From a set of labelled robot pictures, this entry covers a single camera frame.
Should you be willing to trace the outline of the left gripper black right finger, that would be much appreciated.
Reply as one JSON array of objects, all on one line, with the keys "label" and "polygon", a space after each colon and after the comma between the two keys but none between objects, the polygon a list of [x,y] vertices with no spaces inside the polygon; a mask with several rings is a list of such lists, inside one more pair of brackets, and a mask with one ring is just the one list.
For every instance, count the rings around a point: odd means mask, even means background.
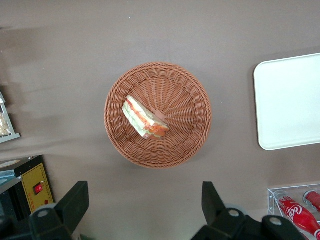
[{"label": "left gripper black right finger", "polygon": [[226,207],[213,183],[202,183],[202,211],[206,220],[194,240],[261,240],[261,223],[241,210]]}]

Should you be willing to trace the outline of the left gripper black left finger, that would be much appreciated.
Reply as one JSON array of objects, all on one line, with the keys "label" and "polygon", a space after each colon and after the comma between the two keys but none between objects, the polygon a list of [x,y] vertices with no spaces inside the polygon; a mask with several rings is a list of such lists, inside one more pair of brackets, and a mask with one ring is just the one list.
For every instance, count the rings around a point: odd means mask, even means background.
[{"label": "left gripper black left finger", "polygon": [[30,215],[32,239],[71,240],[89,203],[88,182],[77,182],[58,203],[42,206]]}]

